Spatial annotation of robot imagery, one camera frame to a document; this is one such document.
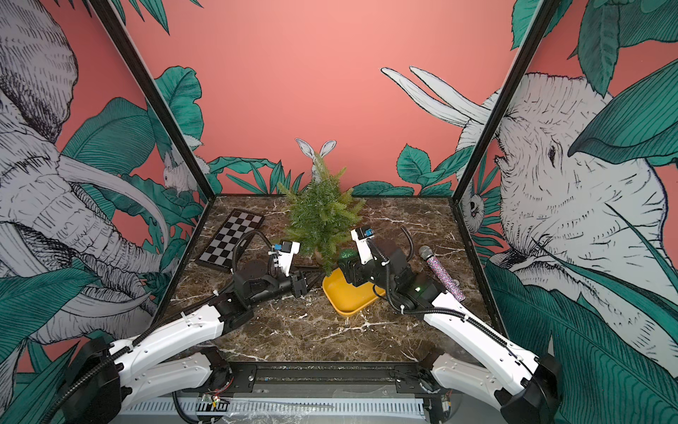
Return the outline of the green glitter ball ornament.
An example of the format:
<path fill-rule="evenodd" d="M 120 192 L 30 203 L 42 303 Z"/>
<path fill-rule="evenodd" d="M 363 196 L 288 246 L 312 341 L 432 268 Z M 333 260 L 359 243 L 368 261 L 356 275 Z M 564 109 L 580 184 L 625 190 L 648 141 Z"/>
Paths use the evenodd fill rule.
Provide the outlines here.
<path fill-rule="evenodd" d="M 355 263 L 360 263 L 360 257 L 354 249 L 344 249 L 337 261 L 339 268 L 342 270 L 351 269 Z"/>

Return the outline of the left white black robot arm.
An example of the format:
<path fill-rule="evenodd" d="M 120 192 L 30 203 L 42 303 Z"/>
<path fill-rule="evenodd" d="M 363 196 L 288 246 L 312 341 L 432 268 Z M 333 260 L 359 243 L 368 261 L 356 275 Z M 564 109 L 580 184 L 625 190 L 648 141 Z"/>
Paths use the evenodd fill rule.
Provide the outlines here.
<path fill-rule="evenodd" d="M 200 304 L 139 336 L 87 343 L 40 421 L 62 417 L 67 423 L 109 423 L 131 406 L 176 391 L 228 390 L 234 376 L 218 349 L 203 348 L 184 360 L 178 354 L 237 330 L 264 301 L 286 294 L 304 297 L 325 273 L 321 267 L 294 265 L 300 251 L 296 241 L 269 243 L 268 261 L 239 265 L 244 251 L 240 244 L 234 249 L 231 283 Z"/>

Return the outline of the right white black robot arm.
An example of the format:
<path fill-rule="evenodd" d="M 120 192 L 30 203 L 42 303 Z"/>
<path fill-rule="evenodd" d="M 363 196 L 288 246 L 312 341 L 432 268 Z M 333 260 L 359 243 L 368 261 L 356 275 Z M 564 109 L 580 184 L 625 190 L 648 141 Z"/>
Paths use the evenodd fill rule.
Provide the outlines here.
<path fill-rule="evenodd" d="M 371 283 L 388 305 L 436 328 L 477 360 L 441 353 L 422 376 L 436 389 L 457 390 L 497 409 L 508 423 L 553 423 L 563 400 L 561 363 L 519 346 L 462 304 L 464 295 L 428 246 L 404 252 L 369 226 L 351 231 L 358 254 L 339 261 L 349 284 Z"/>

